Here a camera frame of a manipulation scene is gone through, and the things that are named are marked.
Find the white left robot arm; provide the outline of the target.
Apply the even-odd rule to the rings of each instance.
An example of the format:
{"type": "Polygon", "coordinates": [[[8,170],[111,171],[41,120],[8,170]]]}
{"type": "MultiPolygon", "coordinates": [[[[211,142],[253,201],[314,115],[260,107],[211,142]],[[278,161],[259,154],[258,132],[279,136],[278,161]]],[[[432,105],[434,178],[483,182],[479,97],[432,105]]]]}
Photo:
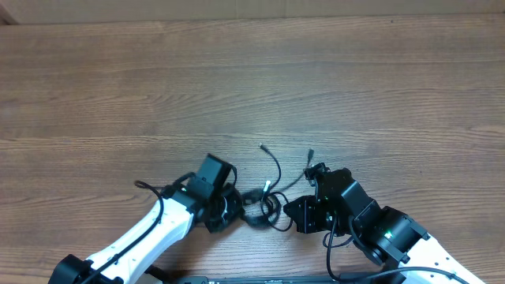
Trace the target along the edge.
{"type": "Polygon", "coordinates": [[[100,252],[81,260],[69,254],[52,272],[50,284],[135,283],[174,243],[202,222],[211,233],[227,228],[243,213],[243,198],[232,184],[200,194],[188,185],[167,185],[153,208],[100,252]]]}

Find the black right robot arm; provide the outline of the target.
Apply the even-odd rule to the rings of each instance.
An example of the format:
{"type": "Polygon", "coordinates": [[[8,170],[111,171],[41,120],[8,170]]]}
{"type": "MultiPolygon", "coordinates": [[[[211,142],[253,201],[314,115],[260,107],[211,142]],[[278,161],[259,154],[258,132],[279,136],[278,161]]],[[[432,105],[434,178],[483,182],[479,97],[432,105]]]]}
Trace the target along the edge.
{"type": "Polygon", "coordinates": [[[284,205],[297,231],[327,231],[326,260],[331,260],[335,237],[349,241],[377,272],[327,273],[336,283],[479,283],[421,224],[392,207],[381,207],[368,196],[346,168],[330,170],[324,163],[307,167],[305,179],[312,195],[284,205]]]}

